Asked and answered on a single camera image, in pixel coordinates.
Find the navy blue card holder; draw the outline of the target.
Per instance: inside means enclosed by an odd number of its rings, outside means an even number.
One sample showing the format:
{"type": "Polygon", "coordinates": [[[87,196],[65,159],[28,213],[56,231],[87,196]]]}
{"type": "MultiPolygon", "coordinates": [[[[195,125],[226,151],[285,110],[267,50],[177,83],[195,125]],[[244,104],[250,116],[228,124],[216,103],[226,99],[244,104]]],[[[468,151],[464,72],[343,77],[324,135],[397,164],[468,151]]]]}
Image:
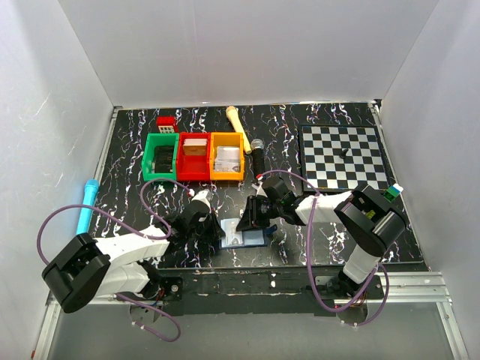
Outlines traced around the navy blue card holder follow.
{"type": "MultiPolygon", "coordinates": [[[[220,221],[220,226],[224,231],[227,227],[230,227],[231,224],[236,225],[239,223],[239,218],[229,218],[223,219],[220,221]]],[[[267,245],[267,240],[270,235],[272,235],[278,229],[277,225],[274,224],[267,229],[253,229],[248,231],[243,231],[243,241],[244,244],[241,246],[235,247],[226,247],[224,245],[225,236],[220,240],[220,249],[236,249],[236,248],[256,248],[256,247],[265,247],[267,245]]]]}

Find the white VIP credit card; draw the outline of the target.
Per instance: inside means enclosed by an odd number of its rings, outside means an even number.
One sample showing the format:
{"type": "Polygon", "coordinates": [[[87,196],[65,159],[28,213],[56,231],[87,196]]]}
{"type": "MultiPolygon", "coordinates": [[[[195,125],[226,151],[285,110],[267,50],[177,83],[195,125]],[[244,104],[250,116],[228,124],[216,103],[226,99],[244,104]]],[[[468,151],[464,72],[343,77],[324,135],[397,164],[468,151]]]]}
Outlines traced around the white VIP credit card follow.
{"type": "Polygon", "coordinates": [[[224,245],[226,247],[241,246],[244,244],[242,232],[236,231],[236,225],[231,223],[225,230],[224,245]]]}

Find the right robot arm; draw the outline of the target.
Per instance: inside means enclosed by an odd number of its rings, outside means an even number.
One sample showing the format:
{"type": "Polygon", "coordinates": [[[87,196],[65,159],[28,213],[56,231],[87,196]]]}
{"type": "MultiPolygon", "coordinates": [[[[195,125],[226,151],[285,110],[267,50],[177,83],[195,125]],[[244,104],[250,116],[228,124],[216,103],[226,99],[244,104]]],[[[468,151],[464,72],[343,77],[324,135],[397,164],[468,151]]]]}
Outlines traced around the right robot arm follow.
{"type": "Polygon", "coordinates": [[[255,195],[247,198],[236,230],[265,230],[275,218],[297,226],[306,226],[309,221],[343,224],[356,246],[337,280],[326,288],[330,293],[353,296],[407,228],[407,218],[394,205],[403,190],[399,184],[383,192],[360,184],[354,190],[335,195],[297,196],[282,178],[268,178],[255,195]]]}

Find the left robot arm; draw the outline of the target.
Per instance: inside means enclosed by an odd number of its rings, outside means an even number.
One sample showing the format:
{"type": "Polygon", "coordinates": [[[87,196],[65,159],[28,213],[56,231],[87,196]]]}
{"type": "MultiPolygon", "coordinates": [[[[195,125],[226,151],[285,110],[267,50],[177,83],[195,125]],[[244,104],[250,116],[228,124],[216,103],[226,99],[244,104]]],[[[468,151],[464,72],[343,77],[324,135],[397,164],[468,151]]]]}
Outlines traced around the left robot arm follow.
{"type": "Polygon", "coordinates": [[[189,235],[207,234],[218,241],[225,236],[215,213],[205,200],[194,200],[170,224],[165,235],[159,226],[111,238],[76,235],[46,264],[42,278],[66,314],[85,307],[98,296],[141,293],[151,280],[140,265],[162,257],[169,246],[186,242],[189,235]]]}

